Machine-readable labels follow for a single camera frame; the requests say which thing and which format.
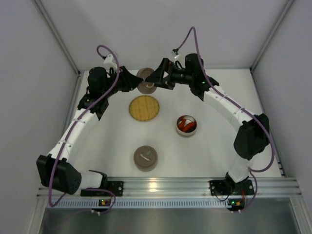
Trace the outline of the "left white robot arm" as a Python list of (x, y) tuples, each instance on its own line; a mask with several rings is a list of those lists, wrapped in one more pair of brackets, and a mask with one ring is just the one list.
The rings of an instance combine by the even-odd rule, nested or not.
[(36, 161), (43, 186), (69, 195), (86, 188), (104, 188), (104, 173), (92, 170), (80, 172), (74, 163), (91, 130), (106, 111), (109, 97), (118, 91), (132, 91), (142, 81), (124, 66), (118, 73), (103, 67), (94, 67), (89, 71), (86, 92), (68, 129), (56, 146)]

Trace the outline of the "red sausage piece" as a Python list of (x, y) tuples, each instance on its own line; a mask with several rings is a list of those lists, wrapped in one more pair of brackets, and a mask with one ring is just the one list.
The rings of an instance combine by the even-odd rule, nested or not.
[(182, 130), (184, 129), (185, 122), (186, 122), (186, 119), (184, 118), (184, 119), (177, 125), (177, 127), (178, 127), (179, 130), (182, 131)]
[(196, 128), (196, 126), (197, 124), (195, 122), (190, 122), (183, 127), (182, 131), (185, 133), (192, 132)]

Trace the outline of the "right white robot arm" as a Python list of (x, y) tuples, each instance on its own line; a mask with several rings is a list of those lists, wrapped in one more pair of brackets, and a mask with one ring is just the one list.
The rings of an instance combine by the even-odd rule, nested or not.
[(145, 80), (156, 87), (170, 90), (177, 83), (188, 85), (195, 96), (221, 114), (236, 131), (236, 155), (227, 176), (234, 183), (240, 183), (248, 177), (252, 158), (269, 145), (269, 119), (265, 114), (255, 115), (235, 105), (219, 83), (207, 76), (203, 59), (198, 54), (188, 54), (184, 68), (164, 58)]

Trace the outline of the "brown smiley lid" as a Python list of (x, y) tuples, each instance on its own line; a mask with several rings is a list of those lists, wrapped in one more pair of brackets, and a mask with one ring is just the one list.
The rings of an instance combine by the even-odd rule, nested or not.
[(151, 146), (141, 146), (134, 152), (133, 158), (136, 156), (158, 157), (156, 150)]

